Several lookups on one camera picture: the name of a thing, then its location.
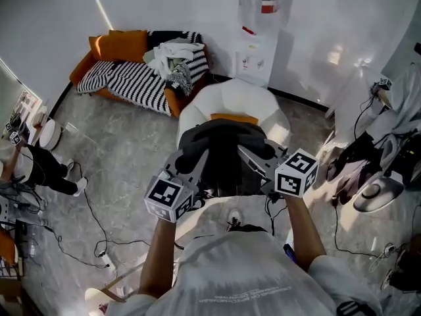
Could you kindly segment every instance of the marble floor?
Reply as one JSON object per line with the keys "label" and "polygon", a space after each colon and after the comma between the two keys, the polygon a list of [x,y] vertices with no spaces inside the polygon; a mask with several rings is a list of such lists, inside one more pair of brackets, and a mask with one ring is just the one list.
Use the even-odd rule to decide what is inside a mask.
{"label": "marble floor", "polygon": [[[300,103],[282,98],[278,98],[278,103],[291,124],[290,151],[301,147],[320,155],[333,122],[326,120],[322,112]],[[156,219],[146,211],[143,195],[151,176],[176,148],[178,121],[126,103],[87,95],[81,97],[74,90],[62,102],[55,120],[69,130],[63,130],[53,152],[64,161],[72,157],[82,165],[83,174],[89,180],[86,189],[89,202],[108,238],[117,242],[150,241]],[[402,294],[394,288],[380,291],[395,255],[373,264],[373,257],[336,250],[335,211],[329,204],[335,185],[322,181],[324,167],[322,165],[319,172],[321,179],[315,186],[317,189],[308,193],[305,200],[328,253],[347,260],[353,272],[384,301],[385,315],[411,315],[420,303],[414,294]],[[77,180],[79,176],[76,166],[70,178]],[[42,217],[62,236],[63,250],[86,262],[102,265],[93,250],[104,235],[93,220],[85,197],[74,198],[48,188],[40,188],[38,192],[49,202]],[[338,245],[353,251],[380,253],[388,242],[400,245],[407,241],[416,195],[404,193],[393,205],[369,215],[358,214],[350,205],[338,207]],[[270,230],[263,203],[261,196],[212,199],[198,217],[197,226],[178,243],[185,245],[195,236],[224,232],[226,216],[233,207],[242,210],[246,222]],[[283,205],[279,201],[273,211]],[[421,219],[415,220],[415,226],[421,226]],[[276,219],[275,229],[278,240],[284,242],[290,231],[287,211]],[[44,315],[87,315],[86,289],[104,287],[115,275],[133,267],[148,249],[142,243],[109,244],[108,254],[118,266],[114,273],[66,256],[57,246],[54,235],[44,228],[31,226],[30,235],[38,245],[34,261],[26,261],[24,287]],[[137,274],[119,284],[125,294],[136,289],[138,278]]]}

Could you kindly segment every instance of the power strip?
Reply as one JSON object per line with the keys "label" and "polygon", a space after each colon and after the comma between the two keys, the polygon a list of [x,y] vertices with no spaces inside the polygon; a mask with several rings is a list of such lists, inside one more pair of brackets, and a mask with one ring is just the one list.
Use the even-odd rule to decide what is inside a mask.
{"label": "power strip", "polygon": [[100,253],[99,257],[104,261],[106,268],[112,271],[116,270],[115,264],[111,261],[110,257],[105,252]]}

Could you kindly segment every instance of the white sneaker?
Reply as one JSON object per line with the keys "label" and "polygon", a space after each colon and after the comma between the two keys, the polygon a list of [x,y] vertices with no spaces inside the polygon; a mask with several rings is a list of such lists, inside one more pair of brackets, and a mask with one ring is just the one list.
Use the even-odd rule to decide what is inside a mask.
{"label": "white sneaker", "polygon": [[74,166],[74,160],[73,160],[72,158],[70,158],[70,159],[66,162],[66,164],[64,164],[64,165],[66,165],[66,167],[67,167],[67,174],[66,174],[66,176],[65,176],[65,178],[64,178],[64,179],[66,179],[66,180],[67,180],[67,178],[68,178],[68,175],[69,175],[70,171],[73,169],[73,166]]}
{"label": "white sneaker", "polygon": [[78,187],[78,190],[73,195],[74,197],[78,197],[82,193],[82,191],[85,190],[87,185],[87,179],[85,177],[79,179],[79,181],[76,182],[76,185]]}
{"label": "white sneaker", "polygon": [[228,226],[226,230],[229,231],[231,228],[239,227],[243,222],[243,217],[241,212],[238,209],[232,209],[228,215]]}

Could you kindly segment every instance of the wire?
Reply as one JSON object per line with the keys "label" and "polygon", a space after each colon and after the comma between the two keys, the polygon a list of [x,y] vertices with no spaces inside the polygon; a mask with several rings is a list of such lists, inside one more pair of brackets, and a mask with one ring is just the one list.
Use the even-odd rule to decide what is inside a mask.
{"label": "wire", "polygon": [[[5,199],[7,199],[7,200],[9,200],[9,201],[13,201],[13,202],[15,202],[15,203],[17,203],[17,204],[19,204],[21,206],[24,206],[25,210],[27,210],[31,214],[38,214],[41,211],[41,203],[39,202],[39,200],[37,198],[38,195],[36,194],[35,191],[34,191],[34,193],[36,194],[36,196],[33,193],[31,193],[31,192],[27,192],[27,191],[24,191],[24,190],[18,190],[18,189],[14,188],[14,187],[13,187],[13,190],[15,190],[16,193],[14,193],[14,194],[6,194],[6,193],[1,193],[0,192],[0,196],[3,197],[3,198],[5,198]],[[20,200],[14,199],[13,197],[19,196],[20,193],[18,193],[18,192],[31,193],[34,196],[35,200],[37,201],[37,204],[38,204],[37,211],[33,211],[33,210],[31,210],[31,209],[28,208],[28,206],[32,206],[32,204],[29,201],[28,202],[22,202]]]}
{"label": "wire", "polygon": [[29,255],[26,258],[30,258],[35,265],[37,265],[38,267],[42,267],[37,261],[34,260],[34,258],[31,255]]}
{"label": "wire", "polygon": [[117,269],[114,269],[114,274],[115,274],[115,276],[114,276],[114,278],[112,278],[111,280],[109,280],[105,285],[106,286],[108,286],[112,281],[114,281],[116,278],[117,278]]}
{"label": "wire", "polygon": [[174,246],[176,246],[179,250],[184,250],[184,247],[180,246],[176,242],[174,242]]}
{"label": "wire", "polygon": [[343,249],[341,249],[337,246],[337,240],[336,240],[337,226],[338,226],[337,206],[334,206],[334,208],[335,208],[335,214],[336,214],[336,225],[335,225],[335,236],[334,236],[336,249],[339,250],[339,251],[345,251],[345,252],[353,254],[353,255],[365,255],[365,256],[379,257],[380,255],[375,255],[375,254],[371,254],[371,253],[362,253],[362,252],[360,253],[360,252],[357,252],[357,251],[343,250]]}
{"label": "wire", "polygon": [[[77,162],[75,162],[75,161],[74,161],[74,162],[72,162],[71,164],[74,164],[74,165],[79,165],[80,178],[82,178],[82,166],[81,166],[81,164],[79,164],[79,163],[77,163]],[[105,242],[105,249],[104,249],[101,253],[106,253],[106,252],[107,252],[107,250],[108,250],[108,238],[107,238],[107,233],[105,232],[105,229],[102,227],[101,223],[99,222],[98,218],[96,217],[95,213],[93,212],[92,206],[91,206],[91,204],[89,203],[89,200],[88,200],[88,198],[87,198],[87,194],[86,194],[86,190],[85,190],[85,189],[84,189],[84,194],[85,194],[85,198],[86,198],[86,203],[87,203],[87,206],[89,207],[89,210],[91,211],[92,217],[95,219],[95,221],[97,222],[97,224],[98,224],[99,228],[100,228],[100,229],[103,231],[103,233],[104,233],[105,240],[103,240],[103,241]],[[98,244],[99,244],[99,243],[100,243],[100,242],[97,242],[97,245],[95,246],[95,249],[94,249],[94,251],[93,251],[93,254],[94,254],[94,256],[95,256],[96,258],[101,257],[101,256],[99,256],[99,255],[97,255],[97,254],[96,254],[97,246],[98,246]]]}
{"label": "wire", "polygon": [[266,197],[266,200],[265,200],[265,202],[264,202],[264,212],[269,216],[269,219],[270,219],[270,227],[272,228],[272,235],[273,236],[275,236],[275,218],[284,210],[284,209],[286,209],[287,208],[287,205],[285,205],[285,207],[284,208],[281,208],[274,216],[272,216],[271,214],[270,214],[270,209],[269,209],[269,202],[272,202],[272,204],[273,204],[273,201],[269,198],[269,197]]}
{"label": "wire", "polygon": [[32,238],[31,236],[29,236],[29,235],[25,235],[25,237],[26,237],[26,238],[31,239],[32,241],[34,241],[34,242],[35,242],[35,245],[39,246],[38,241],[37,241],[37,240],[35,240],[34,238]]}
{"label": "wire", "polygon": [[[79,164],[79,163],[77,163],[77,162],[73,162],[72,164],[79,165],[80,177],[82,177],[82,166],[81,166],[81,164]],[[136,243],[136,242],[143,242],[145,245],[148,245],[149,247],[151,246],[150,244],[148,244],[148,243],[147,243],[146,241],[144,241],[144,240],[134,240],[134,241],[129,241],[129,242],[118,242],[118,241],[109,240],[109,239],[108,239],[108,237],[107,237],[107,232],[106,232],[106,231],[105,231],[105,229],[102,227],[101,223],[99,222],[98,218],[95,216],[95,213],[93,212],[92,206],[91,206],[91,204],[89,203],[89,199],[87,198],[86,190],[84,190],[84,194],[85,194],[85,198],[86,198],[86,203],[87,203],[87,206],[89,207],[89,210],[91,211],[92,217],[93,217],[93,218],[95,219],[95,221],[97,222],[97,224],[98,224],[99,228],[103,231],[103,233],[104,233],[104,237],[105,237],[105,239],[104,239],[104,240],[100,240],[100,241],[98,241],[98,242],[96,243],[96,245],[95,245],[95,249],[94,249],[94,251],[93,251],[93,254],[94,254],[94,256],[95,256],[96,258],[100,258],[100,257],[101,257],[100,255],[97,255],[97,249],[98,249],[98,245],[99,245],[99,244],[101,244],[101,243],[103,243],[103,242],[105,243],[105,249],[104,249],[103,251],[101,251],[101,252],[100,252],[100,254],[105,254],[105,253],[107,252],[107,250],[108,250],[108,244],[109,244],[109,243],[116,244],[116,245],[129,245],[129,244],[134,244],[134,243]],[[77,257],[73,256],[72,254],[69,254],[69,253],[67,253],[66,251],[64,251],[64,250],[63,250],[63,248],[62,248],[62,246],[61,246],[62,236],[61,236],[61,235],[58,235],[58,236],[57,236],[57,233],[56,233],[56,232],[55,232],[52,228],[49,228],[49,227],[47,227],[47,226],[41,226],[40,224],[32,224],[32,225],[33,225],[33,226],[44,227],[44,228],[45,228],[46,230],[48,230],[49,232],[52,232],[52,233],[54,234],[54,237],[55,237],[55,239],[56,239],[56,241],[57,241],[57,244],[59,245],[59,248],[60,248],[60,250],[61,250],[61,252],[62,252],[63,254],[65,254],[65,255],[67,255],[67,256],[69,256],[69,257],[71,257],[71,258],[75,259],[76,261],[78,261],[78,262],[80,262],[80,263],[83,263],[84,265],[90,266],[90,267],[96,267],[96,268],[98,268],[98,269],[105,269],[105,268],[108,268],[107,266],[98,266],[98,265],[95,265],[95,264],[93,264],[93,263],[88,263],[88,262],[83,261],[83,260],[81,260],[81,259],[78,259]]]}
{"label": "wire", "polygon": [[357,120],[355,121],[355,124],[354,124],[354,139],[355,140],[357,140],[357,124],[358,124],[358,121],[360,120],[362,114],[365,113],[368,110],[368,108],[370,108],[372,106],[373,102],[374,102],[374,95],[370,98],[370,103],[366,106],[366,108],[364,110],[361,111],[360,115],[357,117]]}
{"label": "wire", "polygon": [[112,240],[100,240],[97,242],[97,244],[95,245],[95,249],[93,251],[94,254],[97,253],[97,249],[98,249],[98,245],[102,244],[103,242],[107,242],[107,243],[111,243],[111,244],[116,244],[116,245],[130,245],[130,244],[134,244],[136,242],[143,242],[145,245],[151,247],[150,244],[148,244],[145,240],[134,240],[134,241],[130,241],[130,242],[117,242],[117,241],[112,241]]}
{"label": "wire", "polygon": [[370,265],[370,267],[368,269],[370,271],[370,273],[375,271],[376,268],[378,267],[378,265],[380,264],[380,263],[378,263],[374,268],[372,268],[372,266],[375,264],[375,262],[377,262],[381,259],[388,259],[393,253],[400,252],[402,247],[406,245],[406,243],[402,243],[399,247],[395,247],[395,245],[393,245],[391,242],[388,242],[386,244],[386,246],[384,247],[383,252],[381,252],[381,254],[379,254],[379,255],[372,254],[372,253],[350,251],[350,250],[345,250],[345,249],[339,248],[338,245],[337,245],[337,240],[336,240],[337,226],[338,226],[337,206],[334,206],[334,208],[335,208],[335,215],[336,215],[335,236],[334,236],[336,249],[338,251],[344,251],[346,253],[350,253],[350,254],[353,254],[353,255],[365,255],[365,256],[369,256],[369,257],[375,257],[375,260],[373,261],[373,263]]}
{"label": "wire", "polygon": [[[378,85],[378,83],[374,83],[371,86],[370,93],[372,94],[372,96],[369,99],[367,99],[366,101],[364,101],[360,104],[360,115],[357,117],[357,120],[355,121],[355,124],[354,124],[354,139],[355,140],[357,140],[357,124],[358,124],[358,121],[360,120],[362,114],[365,113],[373,105],[374,99],[376,98],[376,96],[378,94],[378,92],[374,92],[374,88],[377,85]],[[364,110],[362,110],[361,107],[367,102],[369,102],[369,104],[365,107]]]}

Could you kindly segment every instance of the white stool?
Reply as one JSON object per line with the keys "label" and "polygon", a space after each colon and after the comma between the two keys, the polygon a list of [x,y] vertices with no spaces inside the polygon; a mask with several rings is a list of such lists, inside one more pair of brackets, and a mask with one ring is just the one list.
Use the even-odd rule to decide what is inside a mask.
{"label": "white stool", "polygon": [[59,142],[61,127],[53,119],[50,119],[41,132],[39,137],[39,146],[51,151]]}

